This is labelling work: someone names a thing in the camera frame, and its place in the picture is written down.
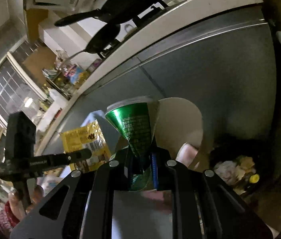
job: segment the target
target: yellow bottle cap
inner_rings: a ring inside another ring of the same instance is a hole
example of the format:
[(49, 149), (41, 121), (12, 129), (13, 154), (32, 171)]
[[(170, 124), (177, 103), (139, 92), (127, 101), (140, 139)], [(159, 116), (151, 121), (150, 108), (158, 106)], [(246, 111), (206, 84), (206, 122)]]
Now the yellow bottle cap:
[(250, 183), (257, 183), (259, 181), (259, 179), (260, 179), (260, 175), (256, 173), (256, 174), (250, 176), (249, 182)]

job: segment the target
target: black handle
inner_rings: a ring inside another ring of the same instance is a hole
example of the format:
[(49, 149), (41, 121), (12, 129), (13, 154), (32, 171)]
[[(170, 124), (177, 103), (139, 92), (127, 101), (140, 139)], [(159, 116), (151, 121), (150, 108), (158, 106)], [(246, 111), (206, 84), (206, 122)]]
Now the black handle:
[(63, 27), (67, 26), (76, 22), (79, 22), (81, 20), (84, 20), (86, 18), (91, 17), (99, 17), (103, 15), (102, 11), (100, 9), (96, 9), (90, 12), (84, 12), (84, 13), (76, 13), (69, 16), (64, 17), (63, 19), (60, 19), (54, 23), (56, 27)]

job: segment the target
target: snack package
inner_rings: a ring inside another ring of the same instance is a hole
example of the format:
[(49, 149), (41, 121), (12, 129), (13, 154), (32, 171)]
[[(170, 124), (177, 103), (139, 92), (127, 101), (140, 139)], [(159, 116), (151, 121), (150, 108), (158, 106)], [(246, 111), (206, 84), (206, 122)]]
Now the snack package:
[(84, 127), (66, 131), (61, 134), (61, 138), (66, 153), (71, 153), (83, 148), (88, 148), (92, 152), (91, 158), (77, 164), (70, 164), (72, 171), (75, 169), (81, 170), (82, 172), (97, 170), (111, 157), (111, 153), (97, 120)]

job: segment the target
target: silver screw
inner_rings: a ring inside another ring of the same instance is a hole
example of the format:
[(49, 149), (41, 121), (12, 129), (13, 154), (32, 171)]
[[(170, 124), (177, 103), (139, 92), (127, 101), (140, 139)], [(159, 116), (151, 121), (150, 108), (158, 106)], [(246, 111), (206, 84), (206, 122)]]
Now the silver screw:
[(167, 161), (168, 166), (175, 166), (176, 164), (177, 164), (177, 162), (175, 160), (168, 160)]
[(71, 176), (73, 178), (79, 177), (81, 172), (79, 170), (72, 171)]
[(112, 160), (109, 162), (110, 167), (116, 167), (117, 165), (119, 165), (119, 161), (117, 160)]
[(213, 177), (215, 173), (212, 170), (205, 170), (205, 175), (207, 177)]

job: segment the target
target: green can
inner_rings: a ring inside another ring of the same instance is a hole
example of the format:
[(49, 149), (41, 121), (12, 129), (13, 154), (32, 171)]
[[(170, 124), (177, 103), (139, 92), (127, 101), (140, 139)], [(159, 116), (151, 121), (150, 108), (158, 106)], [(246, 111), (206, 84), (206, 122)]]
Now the green can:
[(107, 107), (106, 119), (127, 139), (142, 171), (149, 165), (148, 149), (154, 137), (159, 101), (150, 96), (123, 100)]

